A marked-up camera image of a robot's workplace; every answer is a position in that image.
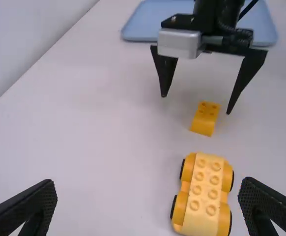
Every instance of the yellow toy car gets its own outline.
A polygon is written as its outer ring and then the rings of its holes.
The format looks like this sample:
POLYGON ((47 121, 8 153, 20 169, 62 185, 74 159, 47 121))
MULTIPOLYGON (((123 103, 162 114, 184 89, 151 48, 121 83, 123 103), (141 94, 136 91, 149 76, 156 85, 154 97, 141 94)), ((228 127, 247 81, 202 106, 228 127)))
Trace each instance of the yellow toy car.
POLYGON ((234 181, 228 161, 191 153, 182 162, 180 179, 171 210, 174 230, 186 236, 228 236, 232 215, 227 198, 234 181))

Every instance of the lego stud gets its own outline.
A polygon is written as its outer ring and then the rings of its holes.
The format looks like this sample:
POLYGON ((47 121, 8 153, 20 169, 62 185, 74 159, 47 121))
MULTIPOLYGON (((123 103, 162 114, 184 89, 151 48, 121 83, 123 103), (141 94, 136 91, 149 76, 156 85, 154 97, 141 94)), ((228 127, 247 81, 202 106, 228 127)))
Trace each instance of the lego stud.
POLYGON ((195 178, 198 181, 202 181, 204 179, 204 174, 202 172, 197 172, 195 178))
POLYGON ((213 176, 210 179, 211 184, 217 185, 220 182, 220 179, 217 176, 213 176))
POLYGON ((203 159, 200 159, 197 161, 197 166, 203 168, 205 166, 205 160, 203 159))
POLYGON ((196 153, 191 153, 186 157, 184 162, 182 163, 182 173, 181 173, 181 182, 191 182, 194 163, 196 161, 196 153))
POLYGON ((219 170, 221 170, 221 168, 222 168, 222 166, 221 166, 221 164, 218 163, 218 162, 214 162, 214 163, 212 164, 212 170, 214 170, 214 171, 219 171, 219 170))
POLYGON ((180 191, 175 198, 174 208, 171 214, 172 223, 183 225, 184 215, 188 203, 188 193, 180 191))
POLYGON ((232 189, 234 173, 230 164, 224 162, 222 191, 229 193, 232 189))
POLYGON ((200 195, 201 192, 202 192, 201 186, 199 186, 199 185, 195 186, 195 187, 192 189, 192 192, 193 192, 195 195, 200 195))
POLYGON ((200 207, 200 204, 198 201, 194 200, 194 201, 190 202, 190 209, 191 210, 194 210, 194 211, 198 210, 199 207, 200 207))
POLYGON ((206 213, 210 216, 215 215, 216 213, 216 207, 214 205, 210 205, 206 208, 206 213))
POLYGON ((210 199, 215 200, 218 197, 218 192, 215 189, 212 189, 211 191, 208 192, 208 197, 210 199))

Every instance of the black cable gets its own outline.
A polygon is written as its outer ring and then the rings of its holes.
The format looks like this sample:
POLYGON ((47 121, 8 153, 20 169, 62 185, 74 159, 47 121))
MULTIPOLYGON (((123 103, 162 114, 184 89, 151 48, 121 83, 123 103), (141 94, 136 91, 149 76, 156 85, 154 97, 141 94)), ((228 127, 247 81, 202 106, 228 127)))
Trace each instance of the black cable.
POLYGON ((251 8, 254 7, 254 5, 255 5, 257 2, 258 2, 258 0, 252 0, 252 1, 248 4, 248 6, 246 6, 246 8, 243 9, 242 12, 239 14, 239 19, 238 19, 238 21, 240 21, 240 19, 241 19, 242 17, 244 17, 244 15, 246 15, 247 12, 250 11, 251 8))

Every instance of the light blue mat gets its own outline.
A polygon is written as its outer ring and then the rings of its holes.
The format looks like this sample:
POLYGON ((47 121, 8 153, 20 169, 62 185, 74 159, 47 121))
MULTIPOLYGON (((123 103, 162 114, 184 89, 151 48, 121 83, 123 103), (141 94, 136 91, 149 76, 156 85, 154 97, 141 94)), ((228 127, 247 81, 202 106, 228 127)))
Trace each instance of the light blue mat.
MULTIPOLYGON (((192 13, 193 0, 142 1, 121 31, 127 41, 156 42, 161 22, 176 13, 192 13)), ((278 40, 277 32, 264 0, 238 22, 237 27, 255 31, 254 46, 271 46, 278 40)))

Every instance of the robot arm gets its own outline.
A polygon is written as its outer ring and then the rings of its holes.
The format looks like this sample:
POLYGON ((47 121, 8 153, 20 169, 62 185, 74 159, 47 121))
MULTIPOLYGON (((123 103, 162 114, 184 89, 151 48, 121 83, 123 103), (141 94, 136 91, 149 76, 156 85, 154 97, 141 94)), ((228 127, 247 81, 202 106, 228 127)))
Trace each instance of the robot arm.
POLYGON ((202 52, 244 56, 230 97, 227 114, 241 92, 264 64, 267 51, 252 49, 254 32, 236 28, 237 22, 255 4, 240 13, 244 0, 196 0, 193 14, 175 14, 161 23, 157 46, 151 46, 162 97, 172 83, 178 58, 195 59, 202 52))

